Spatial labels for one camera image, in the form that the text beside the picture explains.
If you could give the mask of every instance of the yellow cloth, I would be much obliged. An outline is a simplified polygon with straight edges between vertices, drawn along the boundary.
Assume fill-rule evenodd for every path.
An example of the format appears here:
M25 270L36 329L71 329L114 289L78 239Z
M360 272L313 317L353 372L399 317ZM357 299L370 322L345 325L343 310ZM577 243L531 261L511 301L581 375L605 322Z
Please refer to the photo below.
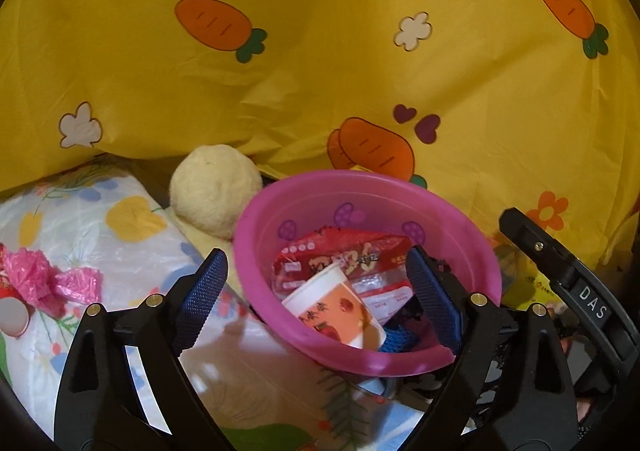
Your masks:
M0 189L228 143L425 179L489 236L517 206L593 267L640 190L640 22L553 1L6 0Z
M229 272L227 274L226 282L234 291L236 291L236 293L238 293L238 295L244 297L242 286L238 280L236 265L234 264L234 252L231 242L203 233L197 227L193 227L193 225L188 224L176 215L171 206L165 209L164 212L174 225L180 229L180 232L184 237L191 242L191 245L198 250L202 257L207 257L213 249L222 249L225 251L226 259L229 262Z

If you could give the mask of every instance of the metal screw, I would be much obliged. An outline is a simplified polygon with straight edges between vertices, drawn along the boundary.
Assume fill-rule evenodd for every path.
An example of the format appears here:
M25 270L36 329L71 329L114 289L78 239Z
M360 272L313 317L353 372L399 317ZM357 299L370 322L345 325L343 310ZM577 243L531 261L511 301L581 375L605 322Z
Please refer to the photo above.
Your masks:
M531 307L531 310L536 316L546 316L546 307L544 305L541 305L540 303L534 303Z
M92 303L91 305L89 305L86 308L86 312L90 316L95 316L95 315L99 314L100 310L102 310L102 307L100 306L100 303Z
M479 292L473 293L471 295L471 303L476 306L484 306L487 303L487 298L484 294L480 294Z
M162 294L152 294L146 298L145 303L147 306L158 306L164 301Z

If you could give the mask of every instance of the yellow plush ball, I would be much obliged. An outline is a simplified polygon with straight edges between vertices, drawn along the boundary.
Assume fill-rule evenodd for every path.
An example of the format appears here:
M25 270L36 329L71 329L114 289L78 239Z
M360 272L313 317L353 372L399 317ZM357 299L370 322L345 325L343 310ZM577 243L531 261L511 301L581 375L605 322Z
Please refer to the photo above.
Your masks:
M175 213L209 235L230 240L238 217L262 188L258 169L231 146L201 146L175 170L169 188Z

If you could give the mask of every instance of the pink plastic basin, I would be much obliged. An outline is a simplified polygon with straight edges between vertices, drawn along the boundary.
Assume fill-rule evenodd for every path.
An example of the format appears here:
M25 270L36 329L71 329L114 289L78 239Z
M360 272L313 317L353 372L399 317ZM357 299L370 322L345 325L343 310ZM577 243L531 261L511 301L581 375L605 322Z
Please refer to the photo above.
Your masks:
M426 327L413 352L386 354L343 345L292 316L271 291L271 264L291 242L336 225L410 235L428 254L445 259L469 292L500 301L500 268L478 228L458 209L415 184L350 170L292 176L262 190L242 214L234 256L249 303L287 343L320 364L369 377L427 373L453 361Z

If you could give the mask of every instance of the blue textured gripper pad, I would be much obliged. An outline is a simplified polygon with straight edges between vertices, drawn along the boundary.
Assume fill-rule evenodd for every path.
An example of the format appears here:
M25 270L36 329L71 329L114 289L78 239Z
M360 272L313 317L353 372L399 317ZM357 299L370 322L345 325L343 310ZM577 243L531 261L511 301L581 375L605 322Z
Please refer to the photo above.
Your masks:
M438 341L457 354L462 344L462 314L417 249L406 255L406 274Z
M228 263L223 251L211 254L196 271L198 280L182 302L180 312L175 318L176 332L172 347L176 356L196 343L225 285L227 271Z
M403 326L396 328L384 327L384 329L386 339L378 352L385 352L386 354L409 352L420 342L420 338L417 335Z

